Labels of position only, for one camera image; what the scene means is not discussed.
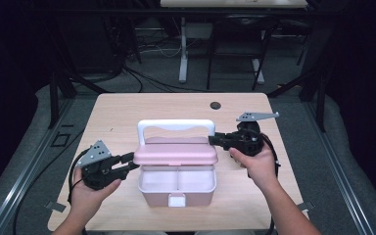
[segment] black cable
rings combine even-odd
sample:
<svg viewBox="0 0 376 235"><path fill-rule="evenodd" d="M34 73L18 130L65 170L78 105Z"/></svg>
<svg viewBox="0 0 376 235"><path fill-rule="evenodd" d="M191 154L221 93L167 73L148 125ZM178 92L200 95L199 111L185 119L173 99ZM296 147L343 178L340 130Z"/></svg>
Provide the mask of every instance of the black cable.
<svg viewBox="0 0 376 235"><path fill-rule="evenodd" d="M139 47L143 47L143 48L144 47L156 47L156 46L160 46L160 45L166 46L167 44L170 44L170 43L180 44L176 41L173 43L174 39L169 37L169 36L162 37L157 41L152 41L152 42L149 42L149 43L145 41L145 38L158 38L158 37L155 37L154 34L150 35L150 36L138 36L138 37L141 39L140 41L138 41Z"/></svg>
<svg viewBox="0 0 376 235"><path fill-rule="evenodd" d="M71 187L71 190L74 189L75 185L77 185L79 182L83 181L83 179L81 178L80 180L78 180L77 182L75 182L72 187Z"/></svg>
<svg viewBox="0 0 376 235"><path fill-rule="evenodd" d="M158 86L157 84L154 83L154 82L156 82L156 81L154 81L154 80L152 80L152 79L149 79L149 78L146 78L146 77L143 77L143 78L145 78L145 80L146 80L147 82L149 82L151 85L157 87L158 89L160 89L160 90L162 90L162 91L164 91L164 92L175 93L173 90L171 90L171 89L170 89L169 87L167 87L167 86L164 86L165 89L163 89L163 88L160 88L160 86Z"/></svg>
<svg viewBox="0 0 376 235"><path fill-rule="evenodd" d="M276 151L274 150L274 147L273 147L273 144L271 143L270 139L268 138L267 135L261 133L261 137L263 139L263 141L268 145L268 147L270 148L270 151L271 153L273 154L273 158L274 158L274 173L276 174L276 178L279 174L279 161L277 159L277 154L276 154ZM273 220L273 217L270 218L270 225L269 225L269 228L267 230L267 232L265 233L265 235L270 235L273 233L273 230L274 230L274 220Z"/></svg>
<svg viewBox="0 0 376 235"><path fill-rule="evenodd" d="M110 78L107 76L107 77L100 77L100 78L93 78L93 79L88 79L86 78L86 80L92 82L92 83L97 83L97 82L101 82L101 81L106 81L106 80L110 80L110 79L113 79L115 77L117 77L118 75L120 74L120 72L118 73L112 73L110 75ZM139 83L140 87L139 87L139 90L137 93L141 93L142 89L143 89L143 84L142 84L142 81L137 77L135 76L134 74L132 74L132 76L137 80L137 82ZM79 81L75 81L73 80L72 78L70 79L71 82L77 82L77 83L80 83Z"/></svg>
<svg viewBox="0 0 376 235"><path fill-rule="evenodd" d="M134 73L136 72L139 76L141 76L142 78L145 78L145 80L148 81L151 85L153 85L154 87L156 87L156 88L158 88L158 89L160 89L160 90L162 90L162 91L164 91L164 92L171 92L171 93L174 92L174 91L170 90L168 87L166 87L167 90L161 88L160 86L158 86L158 85L156 85L155 83L153 83L153 81L152 81L151 79L144 77L143 75L141 75L140 72L137 72L136 70L128 70L127 67L124 68L124 69L125 69L129 74L131 74L131 75L134 76L134 77L136 77L136 75L134 74Z"/></svg>
<svg viewBox="0 0 376 235"><path fill-rule="evenodd" d="M137 70L134 70L134 69L131 69L129 68L128 66L123 66L123 68L127 71L131 71L133 73L136 73L138 74L139 76L147 79L147 80L150 80L150 81L153 81L153 82L156 82L162 86L165 86L165 87L170 87L170 88L174 88L174 89L180 89L180 90L187 90L187 91L199 91L199 92L210 92L208 90L201 90L201 89L194 89L194 88L184 88L184 87L179 87L179 86L173 86L173 85L169 85L169 84L166 84L166 83L163 83L163 82L160 82L158 80L156 80L155 78L147 75L147 74L144 74L140 71L137 71Z"/></svg>
<svg viewBox="0 0 376 235"><path fill-rule="evenodd" d="M108 75L103 76L103 77L97 77L97 78L86 78L86 80L93 82L93 83L98 83L102 81L107 81L107 80L112 80L113 78L117 77L120 74L120 70L114 70L110 72Z"/></svg>
<svg viewBox="0 0 376 235"><path fill-rule="evenodd" d="M44 166L44 168L35 176L35 178L32 180L32 182L29 184L29 186L26 188L25 190L25 193L23 195L21 195L21 199L20 199L20 202L18 203L17 205L17 209L15 211L15 214L14 214L14 220L13 220L13 224L12 224L12 233L14 235L17 234L17 220L18 220L18 215L20 213L20 210L21 210L21 205L23 204L24 202L24 199L26 198L26 195L28 194L29 190L32 188L32 186L35 184L35 182L38 180L38 178L45 172L45 170L47 170L47 168L55 161L57 160L60 155L66 150L69 148L69 146L84 132L84 130L81 130L80 132L78 132L78 134L71 140L71 142L60 152L60 154L58 154L50 163L48 163L46 166Z"/></svg>
<svg viewBox="0 0 376 235"><path fill-rule="evenodd" d="M72 185L72 176L73 176L73 173L74 173L74 168L75 166L77 165L77 162L81 159L81 157L83 157L88 151L90 150L90 148L86 149L86 150L83 150L75 159L74 161L72 162L71 166L70 166L70 171L69 171L69 197L67 199L67 201L70 203L71 205L71 191L72 191L72 188L75 186Z"/></svg>
<svg viewBox="0 0 376 235"><path fill-rule="evenodd" d="M144 52L150 52L149 50L145 51L145 49L148 49L148 48L157 48L157 50L153 50L153 51L161 51L163 55L165 55L166 57L173 57L173 56L176 56L179 54L179 52L181 51L181 45L180 45L180 42L173 42L174 38L172 37L165 37L161 40L158 40L158 41L154 41L154 42L151 42L151 43L145 43L144 40L142 42L143 45L139 45L139 52L140 53L144 53ZM200 47L202 44L203 44L203 39L194 39L192 42L188 42L189 40L187 39L187 48L198 48ZM179 45L179 48L164 48L165 46L167 46L168 44L176 44L176 45ZM164 50L178 50L177 53L173 54L173 55L166 55L164 53Z"/></svg>
<svg viewBox="0 0 376 235"><path fill-rule="evenodd" d="M138 92L137 93L141 93L142 92L142 90L143 90L143 83L142 83L142 81L135 75L135 74L133 74L132 72L129 72L128 71L128 73L130 74L130 75L132 75L138 82L139 82L139 90L138 90Z"/></svg>

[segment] black chair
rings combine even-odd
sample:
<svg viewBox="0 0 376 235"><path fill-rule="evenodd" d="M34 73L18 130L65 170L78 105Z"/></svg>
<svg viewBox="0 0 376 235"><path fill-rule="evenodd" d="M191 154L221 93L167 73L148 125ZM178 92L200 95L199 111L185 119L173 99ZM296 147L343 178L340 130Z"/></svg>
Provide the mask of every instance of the black chair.
<svg viewBox="0 0 376 235"><path fill-rule="evenodd" d="M279 27L282 28L283 34L304 36L304 47L302 48L301 55L298 58L296 65L301 64L301 60L304 57L307 44L310 40L310 35L313 28L313 20L281 20Z"/></svg>
<svg viewBox="0 0 376 235"><path fill-rule="evenodd" d="M258 69L249 70L255 75L253 90L258 84L272 32L278 20L263 15L229 15L213 24L210 48L207 89L210 89L212 59L219 57L245 57L258 60Z"/></svg>

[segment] desk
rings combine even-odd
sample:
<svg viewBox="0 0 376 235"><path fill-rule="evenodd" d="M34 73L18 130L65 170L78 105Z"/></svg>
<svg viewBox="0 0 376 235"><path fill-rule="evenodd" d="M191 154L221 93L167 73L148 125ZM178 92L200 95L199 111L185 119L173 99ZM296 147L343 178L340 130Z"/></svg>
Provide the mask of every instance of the desk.
<svg viewBox="0 0 376 235"><path fill-rule="evenodd" d="M161 0L162 7L169 8L286 8L299 9L307 6L306 0ZM181 20L181 66L179 82L185 83L188 71L188 52L186 51L186 23ZM259 67L259 60L252 60L254 70ZM262 72L258 84L264 84Z"/></svg>
<svg viewBox="0 0 376 235"><path fill-rule="evenodd" d="M162 7L305 8L306 0L161 0Z"/></svg>
<svg viewBox="0 0 376 235"><path fill-rule="evenodd" d="M221 108L213 110L210 107L211 102L220 103ZM139 145L137 122L141 119L207 118L215 123L215 131L233 132L238 124L235 118L245 111L272 112L267 97L259 93L103 94L97 99L76 154L98 139L104 141L113 155L135 151ZM276 120L261 120L259 125L261 131L273 142L282 164L279 168L279 181L294 202L300 204L303 199ZM145 136L155 136L161 131L154 129L146 132ZM190 131L196 136L207 134L203 129L194 128ZM267 229L270 213L263 194L253 180L247 177L246 170L234 163L228 152L220 147L216 147L216 150L217 185L209 206L149 207L137 187L140 171L136 169L131 171L115 193L105 200L87 224L87 230ZM66 204L68 194L66 179L58 202ZM67 206L64 212L53 211L48 228L55 230L66 218L69 209Z"/></svg>

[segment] hand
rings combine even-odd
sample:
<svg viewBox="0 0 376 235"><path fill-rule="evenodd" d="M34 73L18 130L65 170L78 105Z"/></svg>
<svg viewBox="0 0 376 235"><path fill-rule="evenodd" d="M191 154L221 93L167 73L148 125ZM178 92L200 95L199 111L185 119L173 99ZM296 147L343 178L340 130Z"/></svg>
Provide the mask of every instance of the hand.
<svg viewBox="0 0 376 235"><path fill-rule="evenodd" d="M81 168L76 167L72 184L75 186L71 194L70 212L66 220L54 231L54 234L80 234L87 222L102 206L103 201L116 191L120 183L121 180L117 179L104 189L95 191L84 184L81 177Z"/></svg>
<svg viewBox="0 0 376 235"><path fill-rule="evenodd" d="M236 161L247 169L248 174L261 191L279 183L274 170L273 153L265 142L261 152L254 157L246 156L235 148L230 148L229 152Z"/></svg>

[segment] black wire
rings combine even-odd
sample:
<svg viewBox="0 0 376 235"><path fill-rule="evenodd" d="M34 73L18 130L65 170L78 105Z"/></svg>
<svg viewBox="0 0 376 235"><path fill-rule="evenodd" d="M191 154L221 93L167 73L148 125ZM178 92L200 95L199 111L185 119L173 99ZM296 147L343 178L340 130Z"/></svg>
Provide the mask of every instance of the black wire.
<svg viewBox="0 0 376 235"><path fill-rule="evenodd" d="M77 185L79 182L81 182L81 181L83 181L83 179L81 178L80 180L78 180L77 182L75 182L73 185L72 185L72 187L71 187L71 190L73 190L74 189L74 187L75 187L75 185Z"/></svg>
<svg viewBox="0 0 376 235"><path fill-rule="evenodd" d="M158 84L160 84L160 85L162 85L162 86L165 86L165 87L170 87L170 88L175 88L175 89L180 89L180 90L187 90L187 91L210 92L210 91L208 91L208 90L201 90L201 89L194 89L194 88L185 88L185 87L179 87L179 86L169 85L169 84L166 84L166 83L160 82L160 81L156 80L155 78L153 78L153 77L151 77L151 76L149 76L149 75L146 75L146 74L144 74L144 73L142 73L142 72L140 72L140 71L137 71L137 70L131 69L131 68L127 67L127 66L123 66L123 68L124 68L125 70L127 70L127 71L134 72L134 73L138 74L139 76L141 76L141 77L143 77L143 78L145 78L145 79L147 79L147 80L150 80L150 81L156 82L156 83L158 83Z"/></svg>
<svg viewBox="0 0 376 235"><path fill-rule="evenodd" d="M167 44L180 44L180 43L173 43L173 38L171 37L163 37L157 41L152 41L152 42L145 42L145 38L156 38L154 37L153 35L151 36L139 36L139 38L141 38L141 41L139 41L138 43L141 44L139 45L139 47L141 48L148 48L148 47L157 47L157 46L166 46Z"/></svg>
<svg viewBox="0 0 376 235"><path fill-rule="evenodd" d="M71 204L71 191L72 191L72 175L74 173L74 168L75 166L77 165L77 162L81 159L81 157L83 155L85 155L88 151L90 150L90 148L82 151L75 159L74 161L72 162L71 166L70 166L70 171L69 171L69 198L67 199L67 201Z"/></svg>
<svg viewBox="0 0 376 235"><path fill-rule="evenodd" d="M128 71L128 73L130 74L130 75L132 75L138 82L139 82L139 90L137 91L137 93L141 93L142 92L142 90L143 90L143 84L142 84L142 81L135 75L135 74L133 74L132 72L129 72Z"/></svg>
<svg viewBox="0 0 376 235"><path fill-rule="evenodd" d="M25 193L23 195L21 195L21 199L20 199L20 202L17 204L17 209L15 211L15 214L14 214L14 221L13 221L13 224L12 224L12 233L14 235L17 234L17 220L18 220L18 215L20 213L20 210L21 210L21 205L23 204L24 202L24 199L26 198L26 195L27 193L29 192L29 190L32 188L32 186L35 184L35 182L38 180L38 178L45 172L45 170L47 170L47 168L55 161L57 160L60 155L84 132L84 130L81 130L80 132L78 132L78 134L71 140L71 142L60 152L60 154L58 154L50 163L48 163L36 176L35 178L32 180L32 182L29 184L29 186L26 188L25 190Z"/></svg>
<svg viewBox="0 0 376 235"><path fill-rule="evenodd" d="M117 77L119 74L120 74L120 70L114 70L110 72L107 76L97 77L97 78L86 78L86 80L93 82L93 83L98 83L102 81L112 80L113 78Z"/></svg>
<svg viewBox="0 0 376 235"><path fill-rule="evenodd" d="M261 133L261 137L263 139L263 141L268 145L268 147L270 148L271 150L271 153L273 154L273 158L274 158L274 173L276 174L276 178L279 174L279 161L277 159L277 154L276 154L276 151L274 150L274 147L273 147L273 144L271 143L270 139L268 138L267 135ZM273 230L274 230L274 220L273 220L273 217L270 218L270 225L268 227L268 230L267 232L265 233L265 235L270 235L273 233Z"/></svg>
<svg viewBox="0 0 376 235"><path fill-rule="evenodd" d="M135 70L128 70L127 67L124 68L124 69L125 69L129 74L131 74L132 76L136 77L136 75L134 74L134 73L135 73ZM144 77L144 76L141 75L139 72L137 72L137 73L138 73L138 75L141 76L142 78L145 78L145 80L148 81L148 82L149 82L151 85L153 85L154 87L156 87L156 88L158 88L158 89L160 89L160 90L162 90L162 91L164 91L164 92L172 92L172 93L174 92L174 91L170 90L168 87L166 87L167 90L161 88L161 87L158 86L157 84L153 83L153 81L152 81L151 79L148 79L148 78Z"/></svg>

